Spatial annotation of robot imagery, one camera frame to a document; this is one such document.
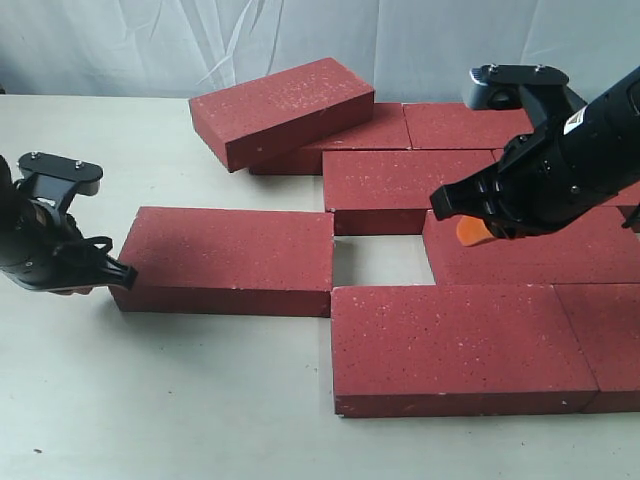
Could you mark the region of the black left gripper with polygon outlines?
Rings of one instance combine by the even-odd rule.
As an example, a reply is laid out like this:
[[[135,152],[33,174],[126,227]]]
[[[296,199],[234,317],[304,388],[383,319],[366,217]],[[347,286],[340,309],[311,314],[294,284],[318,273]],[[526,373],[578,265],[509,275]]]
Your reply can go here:
[[[56,295],[88,295],[96,287],[130,290],[134,267],[110,255],[107,236],[86,237],[75,218],[48,200],[32,200],[1,160],[1,272],[18,286]]]

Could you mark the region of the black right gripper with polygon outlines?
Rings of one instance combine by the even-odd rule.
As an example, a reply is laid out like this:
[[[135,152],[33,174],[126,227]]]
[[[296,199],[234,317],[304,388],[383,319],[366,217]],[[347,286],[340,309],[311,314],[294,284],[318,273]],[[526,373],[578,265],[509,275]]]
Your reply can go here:
[[[500,159],[430,196],[464,247],[564,229],[639,181],[639,72],[567,119],[513,137]]]

